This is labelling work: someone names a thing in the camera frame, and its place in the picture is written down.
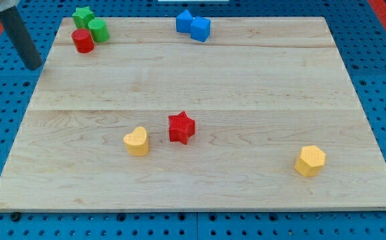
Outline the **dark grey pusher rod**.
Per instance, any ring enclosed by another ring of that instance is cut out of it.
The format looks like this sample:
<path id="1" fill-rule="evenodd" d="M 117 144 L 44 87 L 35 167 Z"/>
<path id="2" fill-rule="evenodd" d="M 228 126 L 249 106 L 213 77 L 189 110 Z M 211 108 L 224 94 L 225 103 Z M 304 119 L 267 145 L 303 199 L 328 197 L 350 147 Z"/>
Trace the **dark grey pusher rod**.
<path id="1" fill-rule="evenodd" d="M 40 68 L 43 60 L 16 6 L 1 11 L 0 22 L 25 67 L 29 70 Z"/>

